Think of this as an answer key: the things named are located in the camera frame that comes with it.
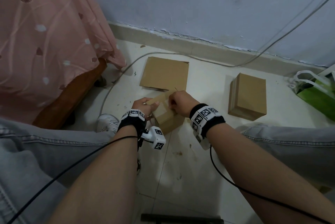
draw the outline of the white wire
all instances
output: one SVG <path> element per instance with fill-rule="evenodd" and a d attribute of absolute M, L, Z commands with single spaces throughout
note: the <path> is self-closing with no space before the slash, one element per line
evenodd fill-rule
<path fill-rule="evenodd" d="M 250 62 L 253 62 L 254 60 L 256 60 L 258 57 L 260 57 L 264 52 L 266 52 L 266 50 L 268 50 L 270 47 L 272 47 L 274 44 L 276 44 L 278 41 L 282 40 L 284 37 L 286 37 L 288 34 L 290 34 L 292 31 L 294 31 L 296 28 L 298 28 L 300 25 L 302 25 L 308 18 L 310 18 L 313 14 L 316 13 L 316 11 L 318 11 L 320 8 L 322 8 L 329 0 L 325 0 L 323 3 L 320 4 L 320 6 L 318 6 L 315 10 L 313 10 L 311 13 L 308 14 L 308 16 L 306 16 L 300 23 L 298 23 L 295 27 L 293 27 L 290 31 L 288 31 L 287 33 L 285 33 L 284 35 L 282 35 L 279 39 L 275 40 L 274 42 L 272 42 L 267 48 L 265 48 L 260 54 L 258 54 L 257 56 L 255 57 L 252 57 L 250 60 L 244 62 L 244 63 L 241 63 L 239 65 L 227 65 L 227 64 L 222 64 L 222 63 L 217 63 L 217 62 L 212 62 L 212 61 L 207 61 L 207 60 L 203 60 L 203 59 L 200 59 L 200 58 L 197 58 L 197 57 L 194 57 L 194 56 L 191 56 L 191 55 L 187 55 L 187 54 L 184 54 L 184 53 L 178 53 L 178 52 L 148 52 L 142 56 L 140 56 L 139 58 L 137 58 L 135 61 L 133 61 L 122 73 L 121 75 L 114 81 L 112 82 L 113 85 L 111 86 L 111 88 L 108 90 L 105 98 L 103 99 L 103 103 L 101 105 L 101 108 L 100 108 L 100 113 L 99 115 L 102 114 L 102 111 L 103 111 L 103 106 L 106 102 L 106 99 L 109 95 L 109 93 L 111 92 L 111 90 L 113 89 L 113 87 L 115 86 L 115 84 L 119 81 L 119 79 L 123 76 L 123 74 L 136 62 L 138 61 L 140 58 L 142 57 L 145 57 L 147 55 L 152 55 L 152 54 L 155 54 L 155 53 L 161 53 L 161 54 L 168 54 L 168 55 L 184 55 L 184 56 L 187 56 L 187 57 L 190 57 L 192 59 L 196 59 L 198 61 L 202 61 L 202 62 L 209 62 L 209 63 L 213 63 L 213 64 L 216 64 L 216 65 L 220 65 L 220 66 L 224 66 L 224 67 L 229 67 L 229 68 L 237 68 L 237 67 L 241 67 L 241 66 L 244 66 L 244 65 L 247 65 L 249 64 Z"/>

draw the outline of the cardboard box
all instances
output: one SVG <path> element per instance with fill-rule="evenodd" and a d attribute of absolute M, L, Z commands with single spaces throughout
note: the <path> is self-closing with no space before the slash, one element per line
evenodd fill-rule
<path fill-rule="evenodd" d="M 230 83 L 228 114 L 250 121 L 266 115 L 265 79 L 238 74 Z"/>
<path fill-rule="evenodd" d="M 159 127 L 164 135 L 178 128 L 184 123 L 185 117 L 178 115 L 169 108 L 169 96 L 176 90 L 170 90 L 146 102 L 151 105 L 159 101 L 159 106 L 152 114 L 155 118 L 155 126 Z"/>
<path fill-rule="evenodd" d="M 186 90 L 188 68 L 188 62 L 149 57 L 140 86 L 163 90 Z"/>

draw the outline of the person's left hand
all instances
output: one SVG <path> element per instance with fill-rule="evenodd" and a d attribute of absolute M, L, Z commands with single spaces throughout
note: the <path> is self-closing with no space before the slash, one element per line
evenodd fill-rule
<path fill-rule="evenodd" d="M 145 105 L 144 103 L 151 100 L 152 98 L 142 98 L 135 100 L 132 106 L 132 109 L 138 109 L 145 115 L 146 120 L 151 119 L 151 113 L 157 109 L 159 106 L 159 102 L 156 101 L 154 104 L 151 105 Z"/>

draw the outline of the wrist strap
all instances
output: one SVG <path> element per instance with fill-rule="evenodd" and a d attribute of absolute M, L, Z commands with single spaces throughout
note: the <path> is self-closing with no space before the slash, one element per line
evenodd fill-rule
<path fill-rule="evenodd" d="M 122 117 L 121 117 L 121 122 L 119 124 L 118 131 L 120 128 L 128 126 L 128 125 L 133 125 L 136 129 L 137 132 L 137 138 L 141 138 L 141 135 L 143 131 L 145 130 L 145 115 L 138 109 L 131 109 L 128 112 L 126 112 Z"/>
<path fill-rule="evenodd" d="M 204 139 L 207 131 L 220 123 L 225 123 L 224 118 L 213 107 L 206 104 L 196 105 L 190 112 L 191 127 Z"/>

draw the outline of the person's right hand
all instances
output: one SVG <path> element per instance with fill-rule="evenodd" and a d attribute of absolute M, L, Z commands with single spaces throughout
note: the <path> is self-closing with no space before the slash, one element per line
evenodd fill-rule
<path fill-rule="evenodd" d="M 169 107 L 184 117 L 189 117 L 192 108 L 197 104 L 200 104 L 200 102 L 186 91 L 175 91 L 169 96 Z"/>

